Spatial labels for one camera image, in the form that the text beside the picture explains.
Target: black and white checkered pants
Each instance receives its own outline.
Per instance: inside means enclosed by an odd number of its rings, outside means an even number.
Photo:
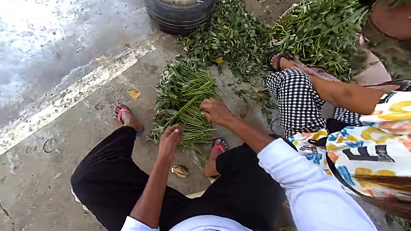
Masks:
[[[325,101],[313,89],[307,74],[296,69],[270,72],[266,85],[271,96],[278,100],[280,123],[286,137],[326,128],[326,120],[321,116]],[[334,119],[352,126],[361,126],[360,116],[344,108],[336,108],[334,112]]]

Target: foot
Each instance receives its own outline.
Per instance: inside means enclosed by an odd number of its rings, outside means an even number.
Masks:
[[[295,67],[296,67],[296,65],[293,64],[291,61],[289,61],[288,59],[286,59],[286,58],[284,58],[284,57],[281,57],[280,67],[278,68],[278,67],[277,67],[277,59],[278,59],[278,56],[279,56],[279,55],[280,55],[280,53],[276,54],[276,55],[273,56],[272,59],[271,59],[270,64],[271,64],[271,66],[272,66],[274,69],[277,69],[277,70],[285,70],[285,69],[290,69],[290,68],[295,68]]]
[[[225,151],[228,151],[228,149],[229,149],[226,142],[222,141],[220,138],[218,138],[215,141],[214,147],[217,146],[217,145],[221,145]],[[217,157],[219,155],[221,155],[221,153],[222,153],[222,151],[219,148],[214,149],[210,153],[210,157],[208,158],[206,168],[204,169],[204,174],[206,176],[217,176],[217,175],[219,175],[219,173],[217,172],[217,169],[215,167],[215,160],[217,159]]]
[[[127,108],[127,107],[124,106],[124,104],[120,104],[120,103],[117,104],[117,106],[114,109],[115,118],[118,118],[118,112],[123,108]],[[128,112],[121,113],[121,122],[124,123],[124,126],[133,127],[136,130],[136,132],[144,129],[144,125],[137,119],[137,117],[133,116],[132,114]]]

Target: white shirt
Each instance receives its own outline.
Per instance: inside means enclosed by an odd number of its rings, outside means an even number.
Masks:
[[[299,231],[376,231],[364,210],[339,181],[277,139],[257,155],[260,166],[285,189]],[[158,231],[127,217],[122,231]],[[184,220],[170,231],[250,231],[228,218],[202,215]]]

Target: sandal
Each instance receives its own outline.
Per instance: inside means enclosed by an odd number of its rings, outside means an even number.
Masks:
[[[267,57],[267,64],[268,64],[269,67],[273,68],[273,67],[271,66],[271,60],[272,60],[272,58],[273,58],[275,55],[277,55],[277,54],[278,54],[278,52],[272,52],[272,53],[270,53],[270,54],[268,55],[268,57]],[[278,56],[278,58],[277,58],[277,68],[273,68],[273,69],[274,69],[275,71],[277,71],[277,72],[280,72],[280,71],[281,71],[281,68],[279,68],[280,63],[281,63],[281,58],[285,58],[285,59],[287,59],[287,60],[290,60],[285,54],[281,53],[281,54]]]
[[[226,148],[229,150],[229,145],[228,145],[227,141],[224,139],[224,137],[221,137],[221,136],[220,136],[220,137],[217,137],[217,139],[220,139],[221,142],[226,143]],[[226,150],[224,150],[224,148],[223,148],[223,146],[221,146],[221,144],[215,145],[215,146],[211,149],[211,152],[214,151],[214,150],[216,150],[216,149],[220,149],[221,153],[226,152]],[[218,179],[220,176],[221,176],[221,175],[215,175],[215,176],[210,176],[210,177],[211,177],[211,178],[214,178],[214,179]]]
[[[124,105],[125,108],[122,108],[122,109],[120,109],[120,110],[118,111],[118,116],[117,116],[117,118],[118,118],[118,120],[120,121],[120,123],[121,123],[122,125],[124,125],[123,121],[121,121],[121,114],[122,114],[123,112],[130,113],[132,116],[134,116],[134,114],[130,111],[130,109],[129,109],[125,104],[122,104],[122,105]],[[143,131],[144,131],[144,127],[143,127],[142,130],[136,131],[136,136],[141,135],[141,134],[143,133]]]
[[[226,139],[224,139],[224,137],[221,137],[221,136],[220,136],[220,137],[217,137],[217,139],[220,139],[221,142],[226,143],[227,148],[229,149],[229,145],[227,144],[227,141],[226,141]],[[224,148],[223,148],[223,146],[221,146],[221,144],[217,144],[216,146],[214,146],[214,147],[211,149],[211,152],[213,152],[213,151],[216,150],[216,149],[220,149],[221,153],[226,152],[226,150],[224,150]]]

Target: white sleeve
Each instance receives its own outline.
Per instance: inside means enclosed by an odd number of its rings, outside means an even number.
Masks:
[[[283,139],[258,154],[260,166],[286,190],[299,231],[376,231],[339,181],[298,154]]]
[[[152,229],[131,216],[127,216],[121,231],[159,231],[159,228]]]

